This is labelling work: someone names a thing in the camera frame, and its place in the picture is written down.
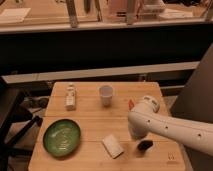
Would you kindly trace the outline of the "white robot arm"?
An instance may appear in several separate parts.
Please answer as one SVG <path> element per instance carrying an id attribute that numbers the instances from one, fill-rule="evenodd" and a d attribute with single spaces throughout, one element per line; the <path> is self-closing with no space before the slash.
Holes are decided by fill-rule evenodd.
<path id="1" fill-rule="evenodd" d="M 143 96 L 128 113 L 128 128 L 133 139 L 149 132 L 172 139 L 213 156 L 213 124 L 158 114 L 159 101 Z"/>

